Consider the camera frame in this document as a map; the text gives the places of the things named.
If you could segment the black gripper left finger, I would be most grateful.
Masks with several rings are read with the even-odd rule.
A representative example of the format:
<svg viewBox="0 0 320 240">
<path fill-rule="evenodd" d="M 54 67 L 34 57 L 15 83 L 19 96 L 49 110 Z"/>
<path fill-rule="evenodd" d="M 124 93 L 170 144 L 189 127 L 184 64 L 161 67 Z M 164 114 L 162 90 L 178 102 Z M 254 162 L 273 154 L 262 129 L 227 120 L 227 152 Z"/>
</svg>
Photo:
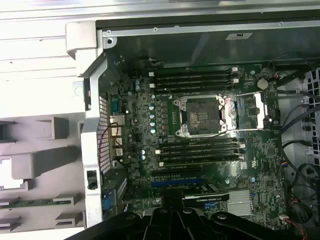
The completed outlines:
<svg viewBox="0 0 320 240">
<path fill-rule="evenodd" d="M 69 240 L 169 240 L 173 217 L 180 210 L 180 199 L 164 196 L 161 207 L 148 209 L 140 217 L 134 212 L 123 212 L 91 226 Z"/>
</svg>

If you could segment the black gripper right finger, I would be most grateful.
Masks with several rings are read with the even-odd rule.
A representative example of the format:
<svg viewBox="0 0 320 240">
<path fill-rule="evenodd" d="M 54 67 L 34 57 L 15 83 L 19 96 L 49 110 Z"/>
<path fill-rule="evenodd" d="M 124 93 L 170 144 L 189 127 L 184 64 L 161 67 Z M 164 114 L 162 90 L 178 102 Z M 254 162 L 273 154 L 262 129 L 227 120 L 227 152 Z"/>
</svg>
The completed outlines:
<svg viewBox="0 0 320 240">
<path fill-rule="evenodd" d="M 288 230 L 272 230 L 229 212 L 211 219 L 185 207 L 180 197 L 172 198 L 172 211 L 179 218 L 188 240 L 297 240 Z"/>
</svg>

